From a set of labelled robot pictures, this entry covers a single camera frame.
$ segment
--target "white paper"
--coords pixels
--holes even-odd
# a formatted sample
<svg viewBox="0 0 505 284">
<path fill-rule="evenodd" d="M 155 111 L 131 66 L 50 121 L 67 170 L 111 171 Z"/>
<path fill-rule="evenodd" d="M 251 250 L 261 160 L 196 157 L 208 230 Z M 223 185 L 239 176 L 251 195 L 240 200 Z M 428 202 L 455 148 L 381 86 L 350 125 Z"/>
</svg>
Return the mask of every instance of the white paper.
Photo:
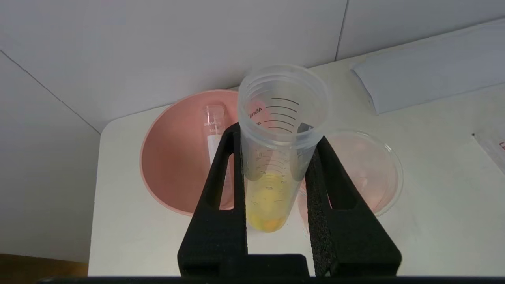
<svg viewBox="0 0 505 284">
<path fill-rule="evenodd" d="M 370 56 L 351 69 L 377 114 L 505 83 L 505 19 Z"/>
<path fill-rule="evenodd" d="M 505 119 L 482 126 L 475 139 L 505 174 Z"/>
</svg>

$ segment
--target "petri dish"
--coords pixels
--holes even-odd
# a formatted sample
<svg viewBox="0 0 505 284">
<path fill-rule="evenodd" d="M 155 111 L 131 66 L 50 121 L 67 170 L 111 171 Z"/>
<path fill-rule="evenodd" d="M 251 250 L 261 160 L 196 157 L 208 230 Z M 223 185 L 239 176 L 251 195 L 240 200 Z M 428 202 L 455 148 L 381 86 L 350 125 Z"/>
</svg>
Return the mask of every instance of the petri dish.
<svg viewBox="0 0 505 284">
<path fill-rule="evenodd" d="M 375 216 L 386 213 L 403 188 L 403 169 L 391 147 L 372 135 L 353 129 L 341 129 L 328 135 L 327 139 Z M 306 196 L 304 181 L 297 201 L 304 223 L 307 221 Z"/>
</svg>

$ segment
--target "clear plastic measuring cup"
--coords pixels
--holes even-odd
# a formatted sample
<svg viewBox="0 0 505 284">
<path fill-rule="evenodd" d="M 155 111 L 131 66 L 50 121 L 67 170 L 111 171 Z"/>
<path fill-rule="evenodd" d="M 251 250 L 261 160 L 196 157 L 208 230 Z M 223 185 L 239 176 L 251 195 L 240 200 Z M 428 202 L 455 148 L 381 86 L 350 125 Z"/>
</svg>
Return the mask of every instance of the clear plastic measuring cup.
<svg viewBox="0 0 505 284">
<path fill-rule="evenodd" d="M 255 229 L 273 232 L 286 222 L 330 106 L 326 84 L 303 67 L 270 66 L 242 81 L 237 112 L 245 210 Z"/>
</svg>

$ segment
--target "white wall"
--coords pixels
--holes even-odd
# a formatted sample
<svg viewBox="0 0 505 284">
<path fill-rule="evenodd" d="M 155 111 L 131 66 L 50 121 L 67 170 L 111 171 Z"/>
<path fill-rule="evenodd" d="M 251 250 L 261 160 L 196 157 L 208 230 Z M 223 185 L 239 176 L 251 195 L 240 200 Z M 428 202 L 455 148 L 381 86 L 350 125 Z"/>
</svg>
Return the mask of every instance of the white wall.
<svg viewBox="0 0 505 284">
<path fill-rule="evenodd" d="M 335 59 L 346 0 L 2 0 L 0 45 L 101 131 L 240 83 L 251 67 Z"/>
<path fill-rule="evenodd" d="M 349 0 L 337 59 L 499 17 L 504 0 Z"/>
<path fill-rule="evenodd" d="M 0 253 L 87 261 L 98 144 L 0 53 Z"/>
</svg>

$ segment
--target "black foam padding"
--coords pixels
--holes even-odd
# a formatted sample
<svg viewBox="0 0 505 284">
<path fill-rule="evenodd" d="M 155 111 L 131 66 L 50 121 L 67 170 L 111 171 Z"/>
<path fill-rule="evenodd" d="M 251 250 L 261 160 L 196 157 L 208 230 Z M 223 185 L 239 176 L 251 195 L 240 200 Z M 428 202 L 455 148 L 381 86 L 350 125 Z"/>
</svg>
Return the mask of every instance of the black foam padding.
<svg viewBox="0 0 505 284">
<path fill-rule="evenodd" d="M 219 210 L 229 156 L 234 153 L 234 208 Z M 177 254 L 181 275 L 219 275 L 227 258 L 247 255 L 245 191 L 238 123 L 219 143 L 200 200 Z"/>
<path fill-rule="evenodd" d="M 316 168 L 320 167 L 319 154 L 316 151 L 305 175 L 309 234 L 316 276 L 326 275 L 330 270 L 332 260 L 336 258 L 333 242 L 330 238 L 328 218 L 323 211 L 321 193 L 317 190 L 317 188 L 324 186 L 323 176 L 316 171 Z"/>
<path fill-rule="evenodd" d="M 325 137 L 317 145 L 306 183 L 316 275 L 395 275 L 400 251 Z"/>
</svg>

